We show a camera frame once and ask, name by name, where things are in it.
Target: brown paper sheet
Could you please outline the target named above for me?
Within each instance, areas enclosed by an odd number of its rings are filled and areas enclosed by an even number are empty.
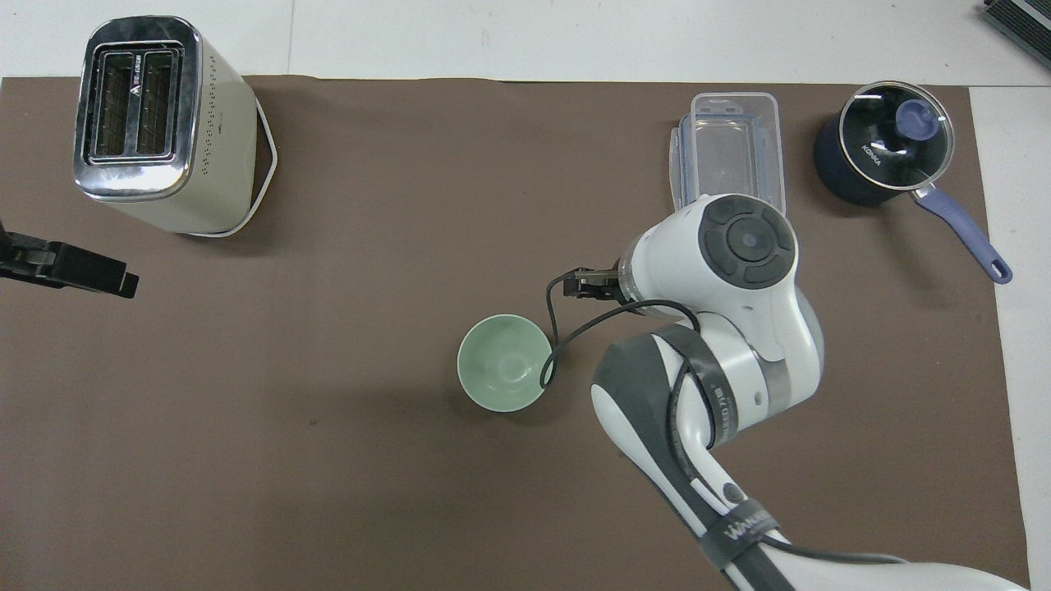
[[[588,394],[619,318],[497,415],[454,360],[479,319],[671,212],[669,129],[700,91],[781,106],[817,395],[717,451],[794,542],[1027,584],[993,286],[908,198],[839,202],[812,140],[853,89],[251,78],[281,164],[212,241],[74,186],[75,79],[5,79],[11,231],[127,261],[135,300],[0,285],[0,574],[20,589],[720,589]],[[934,87],[940,185],[984,225],[966,89]],[[563,327],[607,304],[557,301]]]

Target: purple handle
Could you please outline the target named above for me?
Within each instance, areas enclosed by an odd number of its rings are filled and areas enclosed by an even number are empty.
[[[974,220],[967,215],[967,211],[955,202],[949,193],[934,185],[921,187],[912,192],[915,197],[916,205],[945,220],[952,231],[956,232],[964,246],[971,251],[974,260],[982,265],[989,279],[996,283],[1004,284],[1011,281],[1014,274],[1007,262],[996,252],[996,249],[989,244],[982,228],[974,223]]]

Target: plastic food container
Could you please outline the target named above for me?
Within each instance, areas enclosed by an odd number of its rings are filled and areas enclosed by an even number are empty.
[[[702,93],[672,130],[668,149],[676,209],[702,195],[741,193],[785,212],[781,123],[767,93]]]

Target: blue lid knob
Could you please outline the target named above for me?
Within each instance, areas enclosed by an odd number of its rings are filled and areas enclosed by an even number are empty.
[[[925,142],[937,135],[942,123],[927,101],[910,99],[898,107],[898,113],[894,115],[894,127],[898,129],[898,134],[905,138]]]

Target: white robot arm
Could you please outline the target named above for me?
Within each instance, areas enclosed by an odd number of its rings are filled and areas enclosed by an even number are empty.
[[[704,197],[639,237],[618,265],[618,299],[679,302],[701,330],[680,322],[610,347],[591,391],[606,434],[737,589],[1021,590],[964,567],[800,550],[710,455],[818,387],[824,344],[797,261],[784,217],[744,196]]]

